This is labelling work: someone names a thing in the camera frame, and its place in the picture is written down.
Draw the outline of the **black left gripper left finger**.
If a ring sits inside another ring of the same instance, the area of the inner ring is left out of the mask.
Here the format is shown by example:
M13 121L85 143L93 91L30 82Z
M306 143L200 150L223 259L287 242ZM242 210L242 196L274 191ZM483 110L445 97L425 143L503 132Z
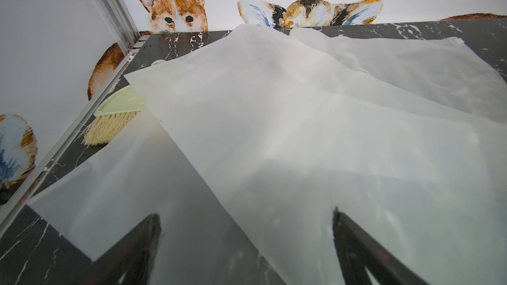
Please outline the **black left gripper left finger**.
M79 276L79 284L148 284L161 220L150 214Z

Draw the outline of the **frosted zip-top bag front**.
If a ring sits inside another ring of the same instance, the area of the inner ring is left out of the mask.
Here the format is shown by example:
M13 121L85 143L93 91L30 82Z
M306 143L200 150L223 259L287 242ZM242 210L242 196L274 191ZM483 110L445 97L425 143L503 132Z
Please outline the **frosted zip-top bag front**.
M506 283L506 123L266 26L127 79L289 284L342 284L345 212L430 284Z

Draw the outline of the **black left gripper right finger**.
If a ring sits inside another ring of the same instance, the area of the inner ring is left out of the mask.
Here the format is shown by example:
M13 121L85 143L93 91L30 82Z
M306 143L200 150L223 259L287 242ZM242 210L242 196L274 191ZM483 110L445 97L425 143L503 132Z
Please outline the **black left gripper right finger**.
M334 247L346 284L426 284L353 219L334 209Z

